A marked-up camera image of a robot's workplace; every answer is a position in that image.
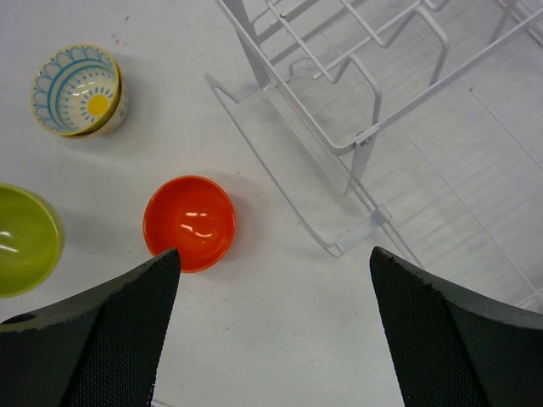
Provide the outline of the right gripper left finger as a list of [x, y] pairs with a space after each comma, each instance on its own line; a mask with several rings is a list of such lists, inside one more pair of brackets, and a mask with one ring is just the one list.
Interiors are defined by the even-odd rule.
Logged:
[[150, 406], [181, 258], [127, 273], [1, 324], [3, 406]]

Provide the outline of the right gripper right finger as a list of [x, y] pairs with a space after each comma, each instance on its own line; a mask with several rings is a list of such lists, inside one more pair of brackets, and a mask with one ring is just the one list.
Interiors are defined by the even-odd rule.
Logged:
[[375, 247], [369, 269], [406, 406], [540, 406], [542, 316]]

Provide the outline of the blue patterned bowl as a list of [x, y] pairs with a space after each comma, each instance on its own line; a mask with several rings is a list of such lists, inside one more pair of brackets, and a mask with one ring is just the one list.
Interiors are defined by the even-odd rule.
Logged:
[[115, 58], [92, 44], [63, 47], [38, 70], [31, 84], [31, 112], [45, 131], [86, 135], [105, 123], [120, 98]]

